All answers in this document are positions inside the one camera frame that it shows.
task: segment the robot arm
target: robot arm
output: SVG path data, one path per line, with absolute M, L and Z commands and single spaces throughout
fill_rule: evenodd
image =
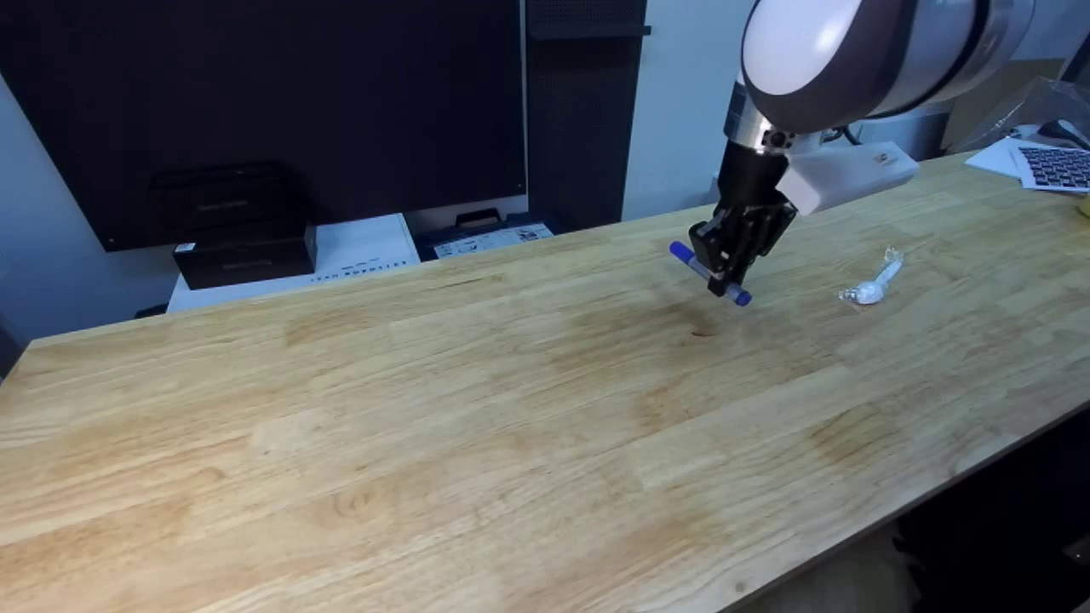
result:
M 1013 59 L 1032 4 L 759 0 L 743 33 L 743 86 L 718 172 L 722 202 L 711 220 L 688 231 L 711 274 L 708 290 L 722 295 L 743 286 L 756 257 L 776 245 L 802 208 L 906 179 L 906 153 L 822 153 L 819 134 L 975 89 Z

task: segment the wooden tabletop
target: wooden tabletop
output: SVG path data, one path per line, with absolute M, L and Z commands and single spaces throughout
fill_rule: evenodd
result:
M 1067 198 L 926 165 L 798 220 L 751 311 L 667 258 L 701 214 L 34 343 L 2 609 L 708 613 L 1090 397 Z

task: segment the wooden table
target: wooden table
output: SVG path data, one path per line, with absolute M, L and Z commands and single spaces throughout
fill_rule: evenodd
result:
M 751 311 L 667 258 L 701 214 L 34 343 L 2 609 L 718 609 L 1090 397 L 1063 198 L 930 165 Z

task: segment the white wall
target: white wall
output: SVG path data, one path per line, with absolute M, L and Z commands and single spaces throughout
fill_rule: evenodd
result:
M 166 252 L 107 257 L 0 78 L 0 328 L 15 343 L 128 320 L 170 295 Z
M 715 198 L 722 117 L 753 0 L 646 0 L 624 218 Z M 1086 0 L 1035 0 L 1020 59 L 1069 59 L 1090 30 Z

